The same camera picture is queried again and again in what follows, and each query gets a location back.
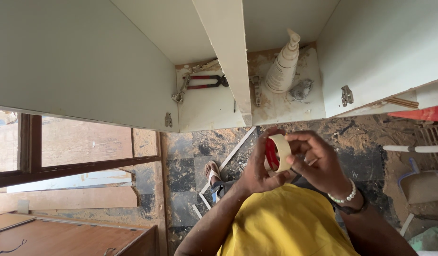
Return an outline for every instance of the person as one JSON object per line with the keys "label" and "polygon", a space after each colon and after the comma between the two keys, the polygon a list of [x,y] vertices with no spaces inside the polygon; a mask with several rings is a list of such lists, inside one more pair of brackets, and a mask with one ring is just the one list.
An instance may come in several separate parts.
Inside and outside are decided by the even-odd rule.
{"label": "person", "polygon": [[[263,132],[241,177],[197,222],[175,255],[416,255],[345,177],[336,152],[315,132],[285,135],[292,155],[281,160],[311,188],[285,183],[288,171],[270,177],[264,167],[265,143],[277,133],[285,135],[276,127]],[[217,166],[209,167],[219,172]],[[211,179],[212,184],[219,181]],[[334,208],[340,210],[350,240],[335,221]]]}

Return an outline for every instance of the masking tape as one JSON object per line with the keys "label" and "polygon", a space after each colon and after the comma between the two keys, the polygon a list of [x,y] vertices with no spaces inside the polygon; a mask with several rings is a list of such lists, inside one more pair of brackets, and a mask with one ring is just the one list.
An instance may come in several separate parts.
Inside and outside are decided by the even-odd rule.
{"label": "masking tape", "polygon": [[272,139],[276,144],[279,153],[279,169],[276,172],[278,173],[290,169],[291,166],[286,161],[287,157],[292,154],[289,142],[285,140],[285,137],[282,134],[276,134],[268,138]]}

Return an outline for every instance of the dustpan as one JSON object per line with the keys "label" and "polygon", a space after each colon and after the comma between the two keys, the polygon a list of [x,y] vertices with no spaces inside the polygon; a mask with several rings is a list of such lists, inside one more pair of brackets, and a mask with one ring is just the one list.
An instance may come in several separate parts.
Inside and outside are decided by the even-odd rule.
{"label": "dustpan", "polygon": [[397,184],[409,204],[438,201],[438,171],[422,171],[414,158],[409,159],[412,172],[401,176]]}

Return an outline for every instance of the beaded bracelet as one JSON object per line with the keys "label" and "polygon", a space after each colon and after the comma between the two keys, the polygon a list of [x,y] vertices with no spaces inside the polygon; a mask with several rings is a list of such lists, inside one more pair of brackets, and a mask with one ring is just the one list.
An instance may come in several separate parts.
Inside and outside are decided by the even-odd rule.
{"label": "beaded bracelet", "polygon": [[355,197],[355,195],[356,195],[355,183],[353,183],[353,181],[351,179],[349,179],[349,180],[350,180],[350,183],[352,184],[352,193],[349,196],[347,196],[347,198],[345,200],[344,199],[336,199],[331,194],[328,194],[328,196],[331,198],[331,200],[335,201],[338,204],[343,204],[346,202],[346,200],[351,201],[352,198]]}

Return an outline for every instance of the wire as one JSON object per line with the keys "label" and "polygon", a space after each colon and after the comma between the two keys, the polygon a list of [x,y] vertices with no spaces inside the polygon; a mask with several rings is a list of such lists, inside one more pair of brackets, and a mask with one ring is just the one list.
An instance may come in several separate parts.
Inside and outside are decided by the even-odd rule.
{"label": "wire", "polygon": [[13,252],[13,251],[15,251],[16,249],[18,249],[20,246],[22,246],[22,245],[24,245],[26,242],[28,242],[28,240],[22,240],[22,244],[21,245],[19,245],[17,248],[15,248],[15,249],[13,249],[13,250],[11,250],[11,251],[0,251],[0,254],[1,253],[10,253],[10,252]]}

